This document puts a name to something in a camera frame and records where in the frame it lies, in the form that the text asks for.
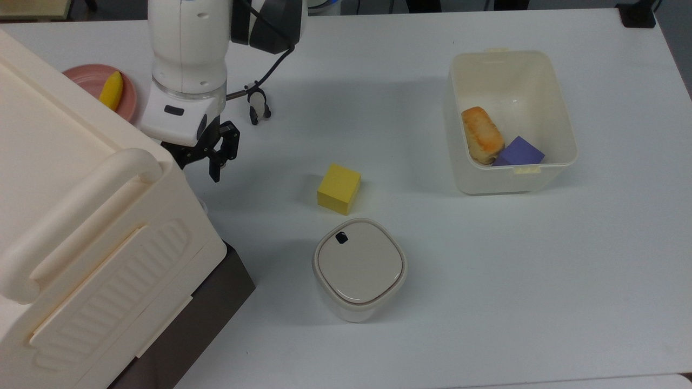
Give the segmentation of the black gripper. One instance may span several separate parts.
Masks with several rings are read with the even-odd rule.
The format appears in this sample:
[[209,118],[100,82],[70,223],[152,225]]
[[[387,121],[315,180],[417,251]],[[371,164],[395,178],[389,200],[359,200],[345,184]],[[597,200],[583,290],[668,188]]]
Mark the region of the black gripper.
[[218,183],[221,169],[229,160],[237,157],[239,150],[240,131],[233,122],[220,124],[220,118],[215,118],[201,133],[195,147],[183,147],[168,142],[161,142],[161,147],[171,153],[178,167],[184,167],[203,158],[209,159],[209,175]]

